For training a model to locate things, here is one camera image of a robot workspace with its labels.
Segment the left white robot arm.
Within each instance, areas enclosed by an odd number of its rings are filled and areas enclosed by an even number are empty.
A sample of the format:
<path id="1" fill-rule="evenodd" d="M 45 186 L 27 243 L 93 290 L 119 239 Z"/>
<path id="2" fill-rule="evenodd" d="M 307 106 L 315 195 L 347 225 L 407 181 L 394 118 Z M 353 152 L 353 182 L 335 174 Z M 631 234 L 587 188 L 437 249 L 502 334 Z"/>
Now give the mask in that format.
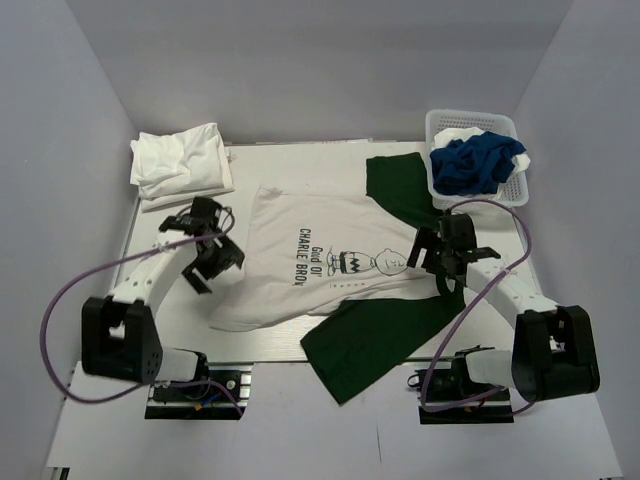
<path id="1" fill-rule="evenodd" d="M 230 225 L 224 226 L 225 220 Z M 155 314 L 171 287 L 184 278 L 197 294 L 245 255 L 227 232 L 229 208 L 196 197 L 184 213 L 168 216 L 149 253 L 105 297 L 91 297 L 81 312 L 81 361 L 85 373 L 143 385 L 176 383 L 188 398 L 211 387 L 206 355 L 161 345 Z"/>

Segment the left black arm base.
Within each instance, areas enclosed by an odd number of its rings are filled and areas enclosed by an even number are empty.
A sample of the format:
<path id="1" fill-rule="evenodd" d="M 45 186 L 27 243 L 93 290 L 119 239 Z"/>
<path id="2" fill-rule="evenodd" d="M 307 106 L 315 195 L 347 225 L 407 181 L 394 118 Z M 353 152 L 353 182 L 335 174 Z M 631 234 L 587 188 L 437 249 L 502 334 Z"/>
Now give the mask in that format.
<path id="1" fill-rule="evenodd" d="M 252 366 L 212 365 L 209 377 L 220 383 L 244 411 L 249 400 Z M 237 421 L 241 414 L 220 388 L 202 385 L 189 388 L 151 387 L 146 420 Z"/>

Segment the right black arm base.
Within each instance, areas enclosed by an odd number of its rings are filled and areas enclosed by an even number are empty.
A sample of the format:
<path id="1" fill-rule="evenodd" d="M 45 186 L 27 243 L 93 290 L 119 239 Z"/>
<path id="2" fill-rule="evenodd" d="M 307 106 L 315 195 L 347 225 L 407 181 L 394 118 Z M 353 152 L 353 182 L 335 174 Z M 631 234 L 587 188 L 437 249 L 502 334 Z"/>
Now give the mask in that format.
<path id="1" fill-rule="evenodd" d="M 421 425 L 512 423 L 514 415 L 508 391 L 501 391 L 481 400 L 468 400 L 469 397 L 482 394 L 489 389 L 491 386 L 480 386 L 469 394 L 461 394 L 449 368 L 435 369 L 426 396 L 426 405 L 435 408 L 456 401 L 464 400 L 465 403 L 439 412 L 428 412 L 418 404 L 419 422 Z"/>

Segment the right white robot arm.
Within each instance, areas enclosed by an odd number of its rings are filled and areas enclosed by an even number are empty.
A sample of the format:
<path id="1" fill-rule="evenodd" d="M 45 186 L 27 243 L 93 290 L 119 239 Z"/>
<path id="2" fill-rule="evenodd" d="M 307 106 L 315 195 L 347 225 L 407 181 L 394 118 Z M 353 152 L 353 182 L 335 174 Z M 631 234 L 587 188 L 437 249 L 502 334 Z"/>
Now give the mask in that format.
<path id="1" fill-rule="evenodd" d="M 408 264 L 434 274 L 443 288 L 473 291 L 474 304 L 488 302 L 514 330 L 509 350 L 476 346 L 457 352 L 446 379 L 424 378 L 423 396 L 450 388 L 458 398 L 478 401 L 514 389 L 527 402 L 537 403 L 599 389 L 588 313 L 535 292 L 497 251 L 478 246 L 469 215 L 447 212 L 436 230 L 419 229 Z"/>

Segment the white and green raglan t-shirt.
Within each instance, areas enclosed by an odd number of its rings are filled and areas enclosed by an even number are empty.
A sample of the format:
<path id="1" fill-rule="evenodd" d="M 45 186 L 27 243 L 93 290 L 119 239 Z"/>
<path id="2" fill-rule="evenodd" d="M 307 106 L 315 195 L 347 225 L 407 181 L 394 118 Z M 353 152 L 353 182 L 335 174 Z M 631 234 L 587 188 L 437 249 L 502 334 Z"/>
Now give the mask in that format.
<path id="1" fill-rule="evenodd" d="M 304 315 L 301 340 L 329 394 L 346 403 L 413 354 L 464 309 L 464 293 L 408 264 L 439 212 L 417 153 L 365 163 L 362 195 L 262 187 L 254 198 L 244 277 L 213 310 L 213 328 L 247 332 Z"/>

